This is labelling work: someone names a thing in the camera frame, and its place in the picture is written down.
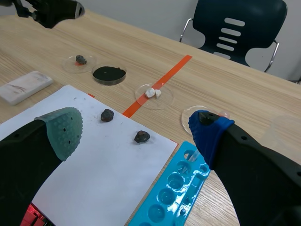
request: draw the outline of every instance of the table surface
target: table surface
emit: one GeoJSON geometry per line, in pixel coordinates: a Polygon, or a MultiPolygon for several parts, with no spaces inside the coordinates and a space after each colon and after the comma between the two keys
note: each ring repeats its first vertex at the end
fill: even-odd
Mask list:
{"type": "MultiPolygon", "coordinates": [[[[157,111],[142,107],[132,116],[133,120],[180,144],[185,140],[193,142],[180,121],[182,111],[193,105],[229,111],[236,124],[257,140],[273,118],[299,116],[301,90],[296,84],[87,12],[52,30],[31,19],[0,17],[0,85],[34,70],[55,81],[16,106],[1,100],[0,122],[67,84],[93,94],[122,113],[135,101],[138,87],[156,82],[185,55],[193,58],[166,84],[173,91],[173,103],[157,111]],[[119,85],[107,87],[96,83],[89,72],[67,73],[61,67],[62,61],[77,54],[94,55],[101,64],[122,65],[127,69],[127,78],[119,85]]],[[[238,225],[227,192],[214,172],[186,225],[238,225]]]]}

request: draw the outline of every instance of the dark rock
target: dark rock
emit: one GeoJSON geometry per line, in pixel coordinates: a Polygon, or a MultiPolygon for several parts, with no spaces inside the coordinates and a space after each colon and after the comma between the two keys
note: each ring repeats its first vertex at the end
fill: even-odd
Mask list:
{"type": "Polygon", "coordinates": [[[140,130],[137,135],[134,138],[134,141],[136,141],[137,143],[144,143],[146,141],[148,141],[150,139],[150,135],[149,133],[140,130]]]}
{"type": "Polygon", "coordinates": [[[114,118],[114,112],[111,111],[110,109],[105,109],[100,116],[100,120],[106,122],[112,121],[113,118],[114,118]]]}
{"type": "Polygon", "coordinates": [[[75,57],[75,60],[77,63],[79,63],[81,65],[85,65],[87,63],[87,60],[82,55],[77,55],[75,57]]]}

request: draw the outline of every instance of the white paper sheet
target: white paper sheet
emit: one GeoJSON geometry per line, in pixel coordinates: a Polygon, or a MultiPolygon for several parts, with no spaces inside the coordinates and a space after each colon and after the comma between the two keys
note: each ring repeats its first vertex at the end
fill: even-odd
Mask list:
{"type": "Polygon", "coordinates": [[[57,226],[122,226],[177,144],[114,110],[114,120],[100,122],[101,112],[110,108],[72,86],[1,124],[0,139],[64,107],[81,111],[82,138],[45,181],[33,204],[57,226]],[[145,144],[133,140],[140,130],[151,136],[145,144]]]}

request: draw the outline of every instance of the white rock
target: white rock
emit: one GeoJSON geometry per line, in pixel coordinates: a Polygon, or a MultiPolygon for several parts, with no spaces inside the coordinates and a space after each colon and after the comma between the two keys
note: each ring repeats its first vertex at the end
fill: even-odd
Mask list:
{"type": "Polygon", "coordinates": [[[149,88],[145,91],[145,95],[147,98],[152,98],[155,95],[155,89],[149,88]]]}
{"type": "Polygon", "coordinates": [[[156,98],[159,98],[162,92],[159,89],[156,89],[155,93],[156,93],[156,98]]]}

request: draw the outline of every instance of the blue tray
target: blue tray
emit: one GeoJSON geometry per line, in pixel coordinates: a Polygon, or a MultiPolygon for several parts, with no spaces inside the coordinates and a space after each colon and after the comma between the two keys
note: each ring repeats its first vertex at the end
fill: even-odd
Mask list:
{"type": "Polygon", "coordinates": [[[185,141],[129,226],[184,225],[209,173],[209,167],[197,148],[185,141]]]}

